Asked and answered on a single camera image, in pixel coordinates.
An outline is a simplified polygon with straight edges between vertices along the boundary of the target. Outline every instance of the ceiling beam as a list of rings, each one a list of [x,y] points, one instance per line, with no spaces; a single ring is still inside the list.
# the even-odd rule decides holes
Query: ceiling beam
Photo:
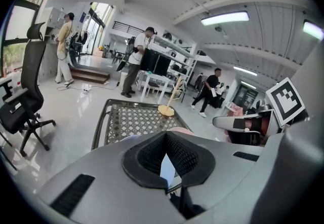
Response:
[[[300,67],[299,64],[288,60],[286,58],[283,58],[281,56],[277,56],[276,54],[272,54],[271,52],[266,52],[264,50],[249,48],[249,47],[241,47],[241,46],[233,46],[237,52],[245,53],[249,55],[255,55],[259,56],[268,60],[271,60],[273,62],[276,62],[278,64],[282,64],[286,67],[289,67],[295,71],[298,70]],[[203,48],[205,49],[211,49],[211,50],[230,50],[233,51],[231,45],[221,45],[221,44],[205,44],[203,45]]]
[[[240,3],[251,3],[251,2],[274,2],[274,3],[285,3],[301,6],[303,8],[312,8],[316,7],[316,4],[312,0],[213,0],[204,4],[204,6],[198,6],[183,15],[180,15],[173,21],[173,24],[179,24],[180,22],[187,20],[195,15],[203,13],[208,10],[216,9],[219,7],[232,5],[232,4],[240,4]]]

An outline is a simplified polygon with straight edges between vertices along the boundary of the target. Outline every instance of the staircase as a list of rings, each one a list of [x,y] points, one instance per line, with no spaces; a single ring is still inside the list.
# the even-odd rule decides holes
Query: staircase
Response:
[[[70,66],[73,79],[84,80],[88,82],[94,82],[98,84],[104,84],[110,78],[108,72],[94,71],[90,69],[76,68]]]

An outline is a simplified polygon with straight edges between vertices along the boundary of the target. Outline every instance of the man in white shirt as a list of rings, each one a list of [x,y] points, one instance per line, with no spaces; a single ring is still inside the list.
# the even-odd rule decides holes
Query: man in white shirt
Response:
[[[137,73],[140,70],[140,64],[145,52],[145,48],[147,48],[147,44],[149,39],[154,35],[154,28],[148,27],[143,33],[139,33],[134,41],[134,51],[130,55],[128,62],[128,74],[125,78],[123,91],[121,95],[131,98],[130,93],[135,93],[131,86],[134,83]]]

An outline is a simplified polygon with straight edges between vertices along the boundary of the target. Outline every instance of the woman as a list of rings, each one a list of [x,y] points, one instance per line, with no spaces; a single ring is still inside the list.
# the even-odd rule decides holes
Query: woman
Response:
[[[73,19],[74,19],[73,13],[68,13],[64,16],[65,23],[60,29],[58,37],[55,39],[55,41],[58,42],[58,46],[57,46],[58,65],[57,65],[57,75],[55,78],[57,84],[61,82],[62,74],[65,79],[65,83],[64,83],[65,85],[69,85],[74,82],[68,65],[68,50],[66,50],[65,48],[65,40],[73,31],[72,29]]]

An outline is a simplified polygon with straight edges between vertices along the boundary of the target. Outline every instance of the ceiling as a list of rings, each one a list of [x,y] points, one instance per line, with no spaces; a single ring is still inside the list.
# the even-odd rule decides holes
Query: ceiling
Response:
[[[216,63],[258,73],[240,73],[247,82],[268,89],[291,77],[305,61],[317,39],[303,32],[304,20],[324,26],[312,0],[85,0],[131,10],[150,10],[159,20],[188,33]],[[247,11],[247,22],[203,26],[201,19],[233,11]],[[220,26],[222,32],[215,31]]]

